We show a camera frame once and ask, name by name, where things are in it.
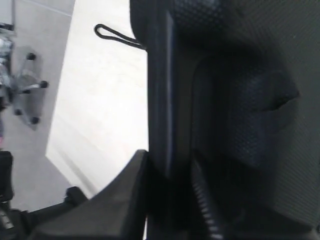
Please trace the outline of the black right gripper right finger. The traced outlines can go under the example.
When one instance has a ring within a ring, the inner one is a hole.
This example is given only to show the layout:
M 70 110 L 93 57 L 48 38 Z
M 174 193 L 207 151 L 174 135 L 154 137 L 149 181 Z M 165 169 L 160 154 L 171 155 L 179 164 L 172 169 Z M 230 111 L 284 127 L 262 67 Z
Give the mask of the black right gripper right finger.
M 251 198 L 225 180 L 198 152 L 191 161 L 191 184 L 204 232 L 210 240 L 318 240 L 318 232 Z

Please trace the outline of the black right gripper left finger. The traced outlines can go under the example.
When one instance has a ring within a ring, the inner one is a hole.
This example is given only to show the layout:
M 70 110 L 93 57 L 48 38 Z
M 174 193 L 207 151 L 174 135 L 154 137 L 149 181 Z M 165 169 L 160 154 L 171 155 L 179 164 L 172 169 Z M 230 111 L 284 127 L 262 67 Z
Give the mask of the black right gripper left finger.
M 31 240 L 141 240 L 147 211 L 148 152 L 137 150 L 121 173 L 75 209 L 38 226 Z

